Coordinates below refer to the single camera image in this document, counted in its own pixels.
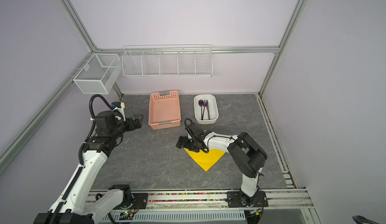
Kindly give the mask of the yellow paper napkin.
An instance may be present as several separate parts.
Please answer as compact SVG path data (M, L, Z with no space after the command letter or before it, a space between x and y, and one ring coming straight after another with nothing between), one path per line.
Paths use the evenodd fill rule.
M224 151L210 150L207 154L203 151L199 153L186 150L187 154L205 171L211 169L225 154Z

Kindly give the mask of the white oval tray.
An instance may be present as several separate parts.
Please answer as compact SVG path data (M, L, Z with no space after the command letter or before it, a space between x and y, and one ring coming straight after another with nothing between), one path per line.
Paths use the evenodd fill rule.
M216 123L219 118L217 100L214 95L202 94L194 97L195 119L198 124Z

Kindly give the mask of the purple black fork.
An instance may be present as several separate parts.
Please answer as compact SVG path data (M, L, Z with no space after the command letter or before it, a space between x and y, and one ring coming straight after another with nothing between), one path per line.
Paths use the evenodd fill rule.
M208 120L211 119L211 116L210 116L210 108L209 108L209 101L208 100L204 100L204 105L207 109L207 114L208 114Z

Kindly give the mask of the purple black spoon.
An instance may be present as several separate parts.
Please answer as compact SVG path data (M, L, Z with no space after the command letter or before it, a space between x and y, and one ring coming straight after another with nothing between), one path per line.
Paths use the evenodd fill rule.
M199 106L201 107L201 120L204 118L204 111L205 111L205 101L204 100L199 100Z

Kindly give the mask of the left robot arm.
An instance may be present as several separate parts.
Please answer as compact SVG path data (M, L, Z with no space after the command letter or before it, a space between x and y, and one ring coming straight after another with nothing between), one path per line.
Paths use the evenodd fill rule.
M116 184L106 194L98 194L91 207L86 199L91 187L113 149L126 132L140 129L143 115L126 117L123 102L109 103L102 95L89 100L91 129L78 150L79 164L65 189L50 210L39 213L36 224L97 224L115 208L128 210L135 199L127 184Z

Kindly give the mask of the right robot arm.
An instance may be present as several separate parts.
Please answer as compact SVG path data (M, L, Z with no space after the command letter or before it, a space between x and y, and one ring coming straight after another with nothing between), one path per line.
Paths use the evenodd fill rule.
M191 119L184 120L187 136L180 136L176 144L185 149L205 171L209 170L225 154L229 153L242 173L240 202L251 206L258 200L259 178L267 160L267 153L246 132L224 135L198 127Z

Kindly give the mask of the pink plastic basket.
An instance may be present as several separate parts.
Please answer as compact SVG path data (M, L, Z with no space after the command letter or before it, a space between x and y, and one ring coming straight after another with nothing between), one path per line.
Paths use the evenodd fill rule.
M150 95L148 123L153 130L181 126L181 107L177 90Z

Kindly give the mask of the white mesh wall box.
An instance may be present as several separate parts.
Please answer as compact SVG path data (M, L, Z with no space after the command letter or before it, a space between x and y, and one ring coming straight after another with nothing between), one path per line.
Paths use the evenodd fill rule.
M83 94L107 95L122 71L118 54L93 54L74 76L73 81Z

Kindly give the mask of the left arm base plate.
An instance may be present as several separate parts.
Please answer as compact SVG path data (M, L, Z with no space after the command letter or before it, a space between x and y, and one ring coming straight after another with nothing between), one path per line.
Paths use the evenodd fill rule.
M119 206L122 210L144 210L148 203L148 193L134 193L132 194L132 202L123 203Z

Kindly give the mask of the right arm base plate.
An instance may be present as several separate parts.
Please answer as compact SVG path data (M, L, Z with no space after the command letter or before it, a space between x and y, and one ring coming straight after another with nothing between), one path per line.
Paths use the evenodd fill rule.
M268 207L266 193L262 190L258 190L252 197L241 190L228 191L226 194L229 207Z

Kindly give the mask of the aluminium front rail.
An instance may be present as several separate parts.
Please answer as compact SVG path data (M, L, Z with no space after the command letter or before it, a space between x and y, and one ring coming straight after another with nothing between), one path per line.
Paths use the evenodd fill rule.
M262 189L255 201L241 199L239 190L145 190L132 191L141 211L225 211L313 209L306 189Z

